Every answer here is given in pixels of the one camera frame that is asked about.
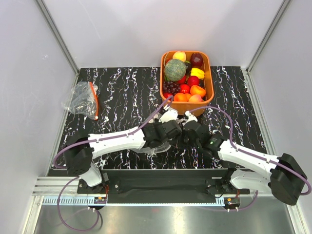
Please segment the green netted melon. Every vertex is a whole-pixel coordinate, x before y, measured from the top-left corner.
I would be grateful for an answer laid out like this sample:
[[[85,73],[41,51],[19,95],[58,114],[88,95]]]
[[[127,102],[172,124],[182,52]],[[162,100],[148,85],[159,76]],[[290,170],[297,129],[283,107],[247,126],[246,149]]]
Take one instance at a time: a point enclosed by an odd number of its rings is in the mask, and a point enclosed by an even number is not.
[[[186,74],[186,65],[178,59],[169,60],[164,68],[164,75],[170,81],[176,82],[181,80]]]

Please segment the red pomegranate fruit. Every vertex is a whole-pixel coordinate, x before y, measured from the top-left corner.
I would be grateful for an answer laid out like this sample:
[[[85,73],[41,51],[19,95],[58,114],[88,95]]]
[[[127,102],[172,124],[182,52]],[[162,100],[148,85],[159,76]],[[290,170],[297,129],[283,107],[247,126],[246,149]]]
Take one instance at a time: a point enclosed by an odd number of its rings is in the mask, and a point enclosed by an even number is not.
[[[192,87],[193,85],[199,85],[200,79],[197,76],[190,76],[187,80],[187,84]]]

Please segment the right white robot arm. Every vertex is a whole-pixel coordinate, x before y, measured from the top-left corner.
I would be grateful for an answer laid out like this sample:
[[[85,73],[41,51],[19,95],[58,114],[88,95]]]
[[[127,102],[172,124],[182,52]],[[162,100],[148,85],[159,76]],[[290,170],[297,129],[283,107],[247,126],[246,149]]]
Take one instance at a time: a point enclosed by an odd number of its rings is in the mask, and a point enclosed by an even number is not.
[[[237,189],[270,191],[275,198],[287,205],[296,205],[307,181],[307,176],[295,158],[262,154],[237,145],[221,135],[212,135],[208,128],[192,120],[183,126],[182,140],[205,156],[238,164],[246,169],[232,169],[221,181],[226,193]]]

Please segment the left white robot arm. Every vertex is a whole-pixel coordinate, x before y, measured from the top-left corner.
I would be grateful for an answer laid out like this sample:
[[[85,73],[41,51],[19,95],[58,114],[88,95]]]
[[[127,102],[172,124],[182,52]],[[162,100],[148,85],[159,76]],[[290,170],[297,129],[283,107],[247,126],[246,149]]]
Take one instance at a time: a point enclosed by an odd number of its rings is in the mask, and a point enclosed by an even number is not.
[[[150,155],[162,153],[171,147],[170,141],[181,133],[179,124],[170,120],[165,123],[148,123],[142,128],[135,127],[122,132],[75,137],[63,153],[67,174],[79,177],[94,193],[100,193],[105,188],[105,181],[93,159],[122,150]]]

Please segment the polka dot zip bag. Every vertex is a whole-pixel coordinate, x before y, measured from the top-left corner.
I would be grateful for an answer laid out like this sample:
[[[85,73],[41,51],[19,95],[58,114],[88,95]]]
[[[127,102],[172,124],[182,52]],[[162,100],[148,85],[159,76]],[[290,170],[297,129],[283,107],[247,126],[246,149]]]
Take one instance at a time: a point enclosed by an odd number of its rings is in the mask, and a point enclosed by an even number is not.
[[[175,138],[175,139],[172,139],[166,143],[163,143],[160,147],[157,147],[157,148],[141,148],[139,149],[138,153],[145,153],[145,154],[150,154],[150,155],[154,155],[154,154],[157,154],[157,153],[162,153],[162,152],[165,152],[167,151],[170,147],[171,147],[171,144],[174,143],[179,137]]]

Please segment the orange bell pepper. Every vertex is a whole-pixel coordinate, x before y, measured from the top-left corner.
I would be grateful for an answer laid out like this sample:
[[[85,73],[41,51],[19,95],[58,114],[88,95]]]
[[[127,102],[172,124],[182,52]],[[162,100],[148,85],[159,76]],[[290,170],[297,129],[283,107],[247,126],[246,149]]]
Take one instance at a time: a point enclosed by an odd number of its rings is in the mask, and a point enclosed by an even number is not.
[[[202,98],[206,95],[206,90],[198,85],[192,85],[190,88],[190,94],[193,95],[200,95]]]

